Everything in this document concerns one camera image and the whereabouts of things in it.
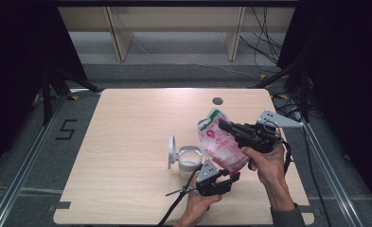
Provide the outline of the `person's right hand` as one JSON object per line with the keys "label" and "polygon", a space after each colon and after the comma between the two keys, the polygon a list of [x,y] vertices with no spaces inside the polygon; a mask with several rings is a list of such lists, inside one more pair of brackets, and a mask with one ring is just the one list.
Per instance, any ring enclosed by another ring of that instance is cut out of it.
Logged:
{"label": "person's right hand", "polygon": [[248,147],[243,147],[241,151],[250,158],[249,169],[257,172],[265,186],[275,187],[285,183],[283,146],[277,146],[269,153],[260,153]]}

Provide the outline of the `white and pink sugar bag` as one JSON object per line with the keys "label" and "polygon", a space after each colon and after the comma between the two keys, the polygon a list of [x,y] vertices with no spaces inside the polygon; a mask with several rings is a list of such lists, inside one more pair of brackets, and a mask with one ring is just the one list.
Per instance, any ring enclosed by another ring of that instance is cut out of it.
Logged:
{"label": "white and pink sugar bag", "polygon": [[214,163],[234,175],[246,166],[249,158],[242,153],[235,138],[219,127],[221,120],[229,122],[225,113],[212,109],[205,119],[198,122],[200,147]]}

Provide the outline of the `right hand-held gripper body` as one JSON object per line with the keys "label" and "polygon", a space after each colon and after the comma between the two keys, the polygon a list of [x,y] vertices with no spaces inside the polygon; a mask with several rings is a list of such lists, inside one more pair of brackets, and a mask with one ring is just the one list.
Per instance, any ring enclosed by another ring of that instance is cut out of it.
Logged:
{"label": "right hand-held gripper body", "polygon": [[283,128],[302,127],[302,122],[294,121],[266,109],[257,118],[255,124],[235,123],[233,125],[233,136],[241,148],[250,147],[261,153],[269,153],[284,142],[281,135]]}

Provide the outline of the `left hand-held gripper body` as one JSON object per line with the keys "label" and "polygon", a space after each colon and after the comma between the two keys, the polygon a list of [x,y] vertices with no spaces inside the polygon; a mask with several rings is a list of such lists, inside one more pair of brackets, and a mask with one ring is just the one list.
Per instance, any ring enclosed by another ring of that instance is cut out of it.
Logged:
{"label": "left hand-held gripper body", "polygon": [[231,190],[232,184],[226,181],[217,182],[219,170],[210,159],[202,164],[196,180],[196,188],[202,196],[223,195]]}

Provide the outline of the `aluminium floor rail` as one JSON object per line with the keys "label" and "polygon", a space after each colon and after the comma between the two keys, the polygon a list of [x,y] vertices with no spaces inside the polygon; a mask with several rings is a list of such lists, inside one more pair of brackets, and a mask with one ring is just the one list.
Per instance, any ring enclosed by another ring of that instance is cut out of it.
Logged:
{"label": "aluminium floor rail", "polygon": [[54,126],[57,115],[62,108],[66,100],[65,96],[59,96],[56,98],[55,104],[52,108],[52,114],[40,127],[36,138],[34,139],[30,149],[28,150],[25,159],[18,168],[13,180],[9,184],[6,190],[3,191],[3,197],[0,200],[0,227],[3,227],[9,213],[16,202],[20,191],[25,184],[27,177],[33,168],[40,152],[42,151],[46,138],[51,132]]}
{"label": "aluminium floor rail", "polygon": [[331,166],[331,163],[320,145],[312,126],[305,119],[302,120],[302,126],[309,147],[312,150],[317,164],[327,181],[333,198],[336,200],[348,227],[363,227],[362,219],[360,218],[352,199],[347,195],[339,177]]}

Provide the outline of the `person's left hand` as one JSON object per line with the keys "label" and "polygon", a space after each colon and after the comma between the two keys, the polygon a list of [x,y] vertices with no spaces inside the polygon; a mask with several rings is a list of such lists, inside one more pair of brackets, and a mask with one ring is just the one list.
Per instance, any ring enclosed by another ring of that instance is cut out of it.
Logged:
{"label": "person's left hand", "polygon": [[187,197],[186,210],[173,227],[195,227],[210,206],[221,201],[221,195],[204,197],[198,192],[190,192]]}

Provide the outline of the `black metal stand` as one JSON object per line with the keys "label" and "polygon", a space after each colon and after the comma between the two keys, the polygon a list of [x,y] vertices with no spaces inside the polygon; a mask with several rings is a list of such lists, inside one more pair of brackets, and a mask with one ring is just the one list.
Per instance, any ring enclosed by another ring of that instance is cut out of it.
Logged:
{"label": "black metal stand", "polygon": [[58,67],[48,67],[43,73],[43,104],[44,104],[44,125],[46,125],[52,117],[52,104],[50,88],[56,92],[58,96],[67,96],[70,90],[66,84],[67,80],[74,81],[78,85],[92,91],[102,92],[101,88],[90,83],[87,79],[80,79],[71,74],[67,70]]}
{"label": "black metal stand", "polygon": [[281,79],[284,76],[289,76],[284,87],[287,92],[295,91],[299,89],[300,91],[300,104],[299,110],[302,119],[306,122],[309,121],[308,115],[308,75],[305,68],[305,58],[297,57],[293,63],[282,69],[280,72],[275,73],[268,79],[263,80],[258,85],[253,86],[253,89],[261,89],[272,84],[273,82]]}

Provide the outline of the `light wooden shelf frame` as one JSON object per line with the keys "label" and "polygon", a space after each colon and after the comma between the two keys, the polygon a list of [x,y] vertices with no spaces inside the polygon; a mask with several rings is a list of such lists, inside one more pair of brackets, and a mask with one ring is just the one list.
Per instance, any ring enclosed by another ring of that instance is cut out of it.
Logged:
{"label": "light wooden shelf frame", "polygon": [[220,32],[234,61],[242,32],[288,31],[294,8],[280,7],[72,7],[59,8],[69,31],[108,32],[116,58],[125,61],[135,32]]}

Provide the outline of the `black curtain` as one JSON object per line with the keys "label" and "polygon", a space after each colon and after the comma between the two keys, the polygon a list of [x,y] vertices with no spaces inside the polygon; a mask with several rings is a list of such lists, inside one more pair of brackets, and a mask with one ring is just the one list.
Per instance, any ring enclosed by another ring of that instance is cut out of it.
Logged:
{"label": "black curtain", "polygon": [[278,65],[314,36],[306,65],[320,109],[372,193],[372,0],[299,0]]}
{"label": "black curtain", "polygon": [[59,9],[0,0],[0,158],[42,88],[44,74],[58,68],[87,79]]}

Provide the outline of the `clear jar with grey lid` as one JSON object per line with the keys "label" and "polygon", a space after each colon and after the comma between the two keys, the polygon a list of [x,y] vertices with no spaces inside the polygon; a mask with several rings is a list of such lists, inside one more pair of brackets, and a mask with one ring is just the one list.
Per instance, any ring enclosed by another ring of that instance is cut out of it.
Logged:
{"label": "clear jar with grey lid", "polygon": [[175,137],[168,140],[168,169],[178,163],[180,176],[188,179],[192,172],[202,163],[202,153],[197,146],[182,146],[177,148]]}

